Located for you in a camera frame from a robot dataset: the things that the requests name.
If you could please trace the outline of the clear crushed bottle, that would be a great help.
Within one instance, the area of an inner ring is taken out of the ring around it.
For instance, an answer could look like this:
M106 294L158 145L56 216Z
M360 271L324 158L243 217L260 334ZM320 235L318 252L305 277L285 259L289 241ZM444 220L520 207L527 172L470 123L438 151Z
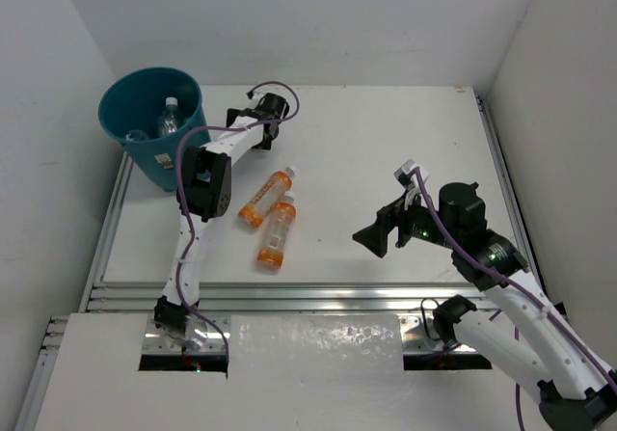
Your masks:
M159 138L167 137L181 127L182 117L180 116L178 100L169 96L165 99L165 108L156 122L156 133Z

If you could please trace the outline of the orange juice bottle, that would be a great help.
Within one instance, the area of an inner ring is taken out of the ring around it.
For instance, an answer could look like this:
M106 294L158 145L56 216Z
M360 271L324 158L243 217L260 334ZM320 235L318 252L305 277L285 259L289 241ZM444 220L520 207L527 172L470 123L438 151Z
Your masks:
M287 238L296 216L295 193L287 191L269 214L256 256L258 266L271 271L281 269Z
M239 219L248 227L258 229L270 211L292 187L298 170L288 165L282 171L271 174L253 197L238 212Z

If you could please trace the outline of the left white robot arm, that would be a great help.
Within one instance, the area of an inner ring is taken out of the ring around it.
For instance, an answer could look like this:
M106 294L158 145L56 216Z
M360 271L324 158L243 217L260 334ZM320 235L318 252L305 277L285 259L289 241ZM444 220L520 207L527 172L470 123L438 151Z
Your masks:
M172 270L154 308L155 326L178 340L200 343L214 326L197 315L201 263L213 225L230 205L232 167L251 149L269 150L289 112L277 94L249 92L249 99L251 107L228 110L217 139L183 147L176 190L180 230Z

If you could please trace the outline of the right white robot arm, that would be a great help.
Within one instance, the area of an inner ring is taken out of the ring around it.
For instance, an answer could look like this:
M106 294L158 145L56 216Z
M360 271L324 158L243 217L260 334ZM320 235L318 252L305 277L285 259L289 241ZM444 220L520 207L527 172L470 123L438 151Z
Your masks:
M409 187L352 238L378 257L386 255L392 230L398 232L398 247L417 238L451 249L457 271L524 340L503 332L462 295L433 309L426 334L447 347L465 344L496 365L538 405L550 429L595 430L616 412L616 371L584 345L550 303L519 250L489 229L477 188L475 183L446 184L432 215L419 190Z

